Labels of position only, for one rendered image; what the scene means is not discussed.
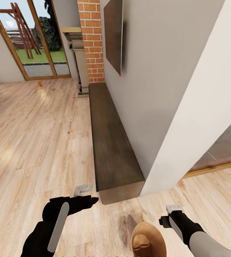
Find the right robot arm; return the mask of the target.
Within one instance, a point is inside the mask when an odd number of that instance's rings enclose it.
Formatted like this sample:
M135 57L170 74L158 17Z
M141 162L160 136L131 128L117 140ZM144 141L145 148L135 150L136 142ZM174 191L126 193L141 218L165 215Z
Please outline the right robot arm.
M160 225L174 229L194 257L231 257L231 251L182 213L180 205L166 205L166 209L168 216L161 216Z

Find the trash can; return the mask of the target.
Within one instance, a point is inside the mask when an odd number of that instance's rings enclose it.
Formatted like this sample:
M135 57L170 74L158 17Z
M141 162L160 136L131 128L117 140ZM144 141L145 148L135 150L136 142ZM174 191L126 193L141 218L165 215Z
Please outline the trash can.
M167 257L165 240L157 227L143 222L133 230L131 248L134 257Z

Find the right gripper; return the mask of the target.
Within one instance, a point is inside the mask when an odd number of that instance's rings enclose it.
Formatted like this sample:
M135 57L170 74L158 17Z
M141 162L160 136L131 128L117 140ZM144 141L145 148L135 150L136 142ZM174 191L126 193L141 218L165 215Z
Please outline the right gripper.
M169 221L169 215L168 216L161 216L159 219L160 225L163 225L164 228L172 228L170 221Z

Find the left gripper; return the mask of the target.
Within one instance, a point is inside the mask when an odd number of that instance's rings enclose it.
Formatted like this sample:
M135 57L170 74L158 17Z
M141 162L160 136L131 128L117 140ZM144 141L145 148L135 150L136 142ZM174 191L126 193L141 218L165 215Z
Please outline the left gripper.
M83 209L91 208L93 206L93 204L95 204L99 200L98 197L91 197L91 195L87 195L87 196L83 196L83 197L77 196L77 197L72 197L72 198L74 198L77 202L77 208L73 214L78 213L79 211L81 211Z

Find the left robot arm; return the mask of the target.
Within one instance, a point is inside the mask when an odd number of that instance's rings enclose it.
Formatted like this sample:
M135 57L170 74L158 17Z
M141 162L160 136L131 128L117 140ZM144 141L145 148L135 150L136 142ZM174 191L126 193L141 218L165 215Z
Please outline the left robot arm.
M91 208L98 197L82 196L94 189L93 185L76 186L74 197L51 198L42 212L42 219L27 237L20 257L53 257L67 216Z

